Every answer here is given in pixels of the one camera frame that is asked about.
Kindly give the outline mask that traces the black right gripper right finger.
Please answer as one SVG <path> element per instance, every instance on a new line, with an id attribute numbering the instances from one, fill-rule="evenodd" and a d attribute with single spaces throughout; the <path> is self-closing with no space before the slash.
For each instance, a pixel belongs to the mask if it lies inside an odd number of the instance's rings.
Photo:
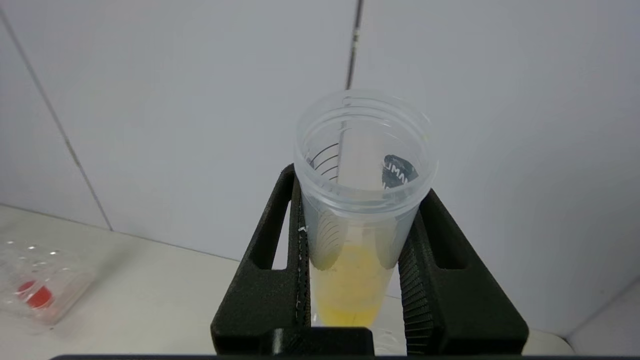
<path id="1" fill-rule="evenodd" d="M 434 190 L 398 259 L 409 356 L 521 355 L 530 329 Z"/>

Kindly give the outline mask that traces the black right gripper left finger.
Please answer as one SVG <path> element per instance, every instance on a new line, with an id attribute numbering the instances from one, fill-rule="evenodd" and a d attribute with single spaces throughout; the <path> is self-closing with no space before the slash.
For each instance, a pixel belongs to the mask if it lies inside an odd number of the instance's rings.
<path id="1" fill-rule="evenodd" d="M 290 164 L 279 174 L 210 324 L 218 354 L 258 354 L 272 330 L 311 325 L 305 227 L 301 188 Z"/>

